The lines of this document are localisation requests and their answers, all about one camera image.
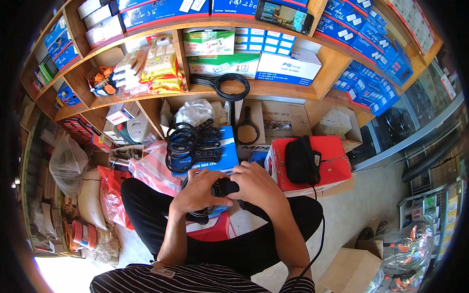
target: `right hand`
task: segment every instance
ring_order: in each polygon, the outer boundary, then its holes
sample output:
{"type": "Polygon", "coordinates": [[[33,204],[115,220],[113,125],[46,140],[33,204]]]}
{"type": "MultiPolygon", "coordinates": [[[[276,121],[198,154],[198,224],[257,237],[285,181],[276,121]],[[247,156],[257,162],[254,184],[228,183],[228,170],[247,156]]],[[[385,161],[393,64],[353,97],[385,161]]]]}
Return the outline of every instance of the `right hand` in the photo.
{"type": "Polygon", "coordinates": [[[240,165],[233,168],[230,180],[238,183],[239,192],[230,193],[227,198],[249,202],[266,213],[290,209],[287,197],[269,173],[256,162],[242,161],[240,165]]]}

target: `black cable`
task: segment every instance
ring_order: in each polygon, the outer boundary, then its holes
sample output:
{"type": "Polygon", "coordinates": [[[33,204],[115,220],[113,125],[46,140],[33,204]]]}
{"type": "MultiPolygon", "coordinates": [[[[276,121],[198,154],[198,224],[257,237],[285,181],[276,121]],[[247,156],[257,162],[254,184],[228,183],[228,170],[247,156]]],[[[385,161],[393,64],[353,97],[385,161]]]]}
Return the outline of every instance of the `black cable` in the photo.
{"type": "Polygon", "coordinates": [[[238,133],[239,127],[245,126],[245,125],[251,126],[252,128],[254,128],[254,131],[256,132],[256,138],[252,142],[245,143],[239,139],[239,135],[238,135],[238,143],[243,144],[243,145],[250,145],[250,144],[255,143],[259,139],[259,129],[257,128],[256,125],[254,125],[254,123],[251,122],[251,107],[244,108],[244,120],[241,123],[239,123],[238,126],[236,127],[236,133],[238,133]]]}
{"type": "MultiPolygon", "coordinates": [[[[316,189],[314,188],[314,186],[313,186],[313,190],[314,190],[314,199],[317,201],[317,200],[318,200],[318,195],[316,194],[316,189]]],[[[293,283],[293,285],[290,287],[289,292],[292,292],[293,288],[295,288],[295,286],[298,284],[298,281],[304,276],[304,274],[306,273],[306,271],[309,270],[309,268],[311,267],[311,265],[312,265],[312,264],[315,262],[315,260],[319,257],[319,254],[320,254],[321,251],[322,251],[322,247],[324,246],[324,232],[325,232],[324,213],[323,213],[322,221],[323,221],[323,232],[322,232],[322,236],[321,236],[321,245],[319,246],[318,253],[316,253],[316,256],[313,258],[313,260],[306,266],[306,268],[304,268],[303,272],[296,278],[296,281],[295,281],[295,282],[293,283]]]]}
{"type": "Polygon", "coordinates": [[[249,84],[249,81],[244,76],[237,74],[237,73],[227,73],[227,74],[217,76],[217,77],[209,77],[205,75],[191,74],[190,82],[211,87],[212,89],[215,90],[215,92],[220,98],[228,102],[241,101],[249,94],[249,91],[251,89],[251,85],[249,84]],[[223,82],[233,81],[233,80],[240,82],[244,85],[244,91],[242,93],[227,94],[221,90],[220,86],[223,82]]]}

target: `wall socket packaging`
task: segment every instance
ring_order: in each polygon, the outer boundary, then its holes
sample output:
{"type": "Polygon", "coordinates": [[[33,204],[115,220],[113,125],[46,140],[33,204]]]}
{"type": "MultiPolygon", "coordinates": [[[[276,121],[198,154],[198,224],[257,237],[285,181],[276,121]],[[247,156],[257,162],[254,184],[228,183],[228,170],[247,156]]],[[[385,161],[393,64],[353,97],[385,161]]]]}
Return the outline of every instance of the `wall socket packaging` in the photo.
{"type": "Polygon", "coordinates": [[[261,57],[260,52],[234,51],[233,55],[207,55],[188,57],[190,72],[209,76],[238,73],[254,79],[261,57]]]}
{"type": "Polygon", "coordinates": [[[235,51],[234,27],[185,29],[183,39],[186,57],[233,55],[235,51]]]}

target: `white plastic bag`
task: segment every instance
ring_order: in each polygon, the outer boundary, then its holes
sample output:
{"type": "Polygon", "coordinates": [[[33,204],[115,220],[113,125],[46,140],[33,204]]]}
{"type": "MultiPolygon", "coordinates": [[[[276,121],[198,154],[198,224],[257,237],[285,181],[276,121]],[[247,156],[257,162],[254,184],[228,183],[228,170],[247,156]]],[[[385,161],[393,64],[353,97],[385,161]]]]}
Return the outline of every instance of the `white plastic bag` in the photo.
{"type": "Polygon", "coordinates": [[[49,160],[49,171],[60,190],[70,198],[80,193],[88,156],[70,135],[60,138],[49,160]]]}

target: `logo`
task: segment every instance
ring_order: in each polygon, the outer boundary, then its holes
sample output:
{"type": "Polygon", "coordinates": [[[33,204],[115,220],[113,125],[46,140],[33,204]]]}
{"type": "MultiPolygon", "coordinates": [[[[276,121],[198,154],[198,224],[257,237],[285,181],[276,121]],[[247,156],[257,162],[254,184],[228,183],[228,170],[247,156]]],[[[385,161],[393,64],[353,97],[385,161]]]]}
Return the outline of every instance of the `logo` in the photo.
{"type": "Polygon", "coordinates": [[[291,63],[286,63],[286,62],[284,62],[284,63],[282,64],[282,66],[284,66],[284,65],[286,65],[287,67],[291,67],[291,68],[298,68],[298,69],[301,69],[301,67],[296,66],[296,65],[292,65],[291,63]]]}

